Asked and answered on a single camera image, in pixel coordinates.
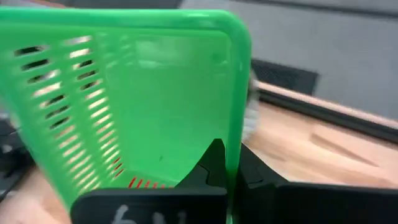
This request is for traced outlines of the black table edge rail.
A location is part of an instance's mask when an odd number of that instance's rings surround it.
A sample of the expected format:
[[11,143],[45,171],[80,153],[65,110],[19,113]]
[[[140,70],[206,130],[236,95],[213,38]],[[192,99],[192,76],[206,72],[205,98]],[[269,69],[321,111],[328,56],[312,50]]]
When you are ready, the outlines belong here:
[[366,121],[342,112],[316,106],[301,100],[293,99],[269,90],[259,90],[259,98],[265,103],[282,107],[306,116],[310,116],[331,124],[352,129],[362,134],[398,144],[398,129],[390,128],[373,121]]

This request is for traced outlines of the black mesh mat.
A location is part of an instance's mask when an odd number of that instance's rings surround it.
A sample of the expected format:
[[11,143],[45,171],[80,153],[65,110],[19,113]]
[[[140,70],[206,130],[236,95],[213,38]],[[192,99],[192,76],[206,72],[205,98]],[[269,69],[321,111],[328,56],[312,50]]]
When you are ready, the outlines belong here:
[[313,95],[319,74],[316,72],[270,63],[258,59],[251,60],[251,68],[260,82]]

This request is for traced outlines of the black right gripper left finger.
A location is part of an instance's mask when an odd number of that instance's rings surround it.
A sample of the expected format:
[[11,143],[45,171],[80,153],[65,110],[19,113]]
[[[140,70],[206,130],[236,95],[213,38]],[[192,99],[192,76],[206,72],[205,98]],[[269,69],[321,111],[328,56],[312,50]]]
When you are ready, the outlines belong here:
[[78,197],[72,224],[226,224],[228,191],[225,146],[214,139],[176,187],[98,189]]

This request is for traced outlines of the green plastic basket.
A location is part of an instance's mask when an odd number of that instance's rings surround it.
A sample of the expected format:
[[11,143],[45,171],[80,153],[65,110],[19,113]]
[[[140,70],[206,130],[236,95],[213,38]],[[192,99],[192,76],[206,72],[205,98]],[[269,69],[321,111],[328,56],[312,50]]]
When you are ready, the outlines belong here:
[[227,11],[0,6],[0,101],[69,213],[118,156],[178,184],[221,139],[231,224],[250,60]]

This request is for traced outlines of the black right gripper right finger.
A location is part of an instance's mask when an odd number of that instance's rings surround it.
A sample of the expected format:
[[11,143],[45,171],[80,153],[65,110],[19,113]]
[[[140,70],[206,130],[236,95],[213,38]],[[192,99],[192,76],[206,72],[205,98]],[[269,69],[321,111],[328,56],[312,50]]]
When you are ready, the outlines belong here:
[[398,190],[291,182],[241,147],[235,224],[398,224]]

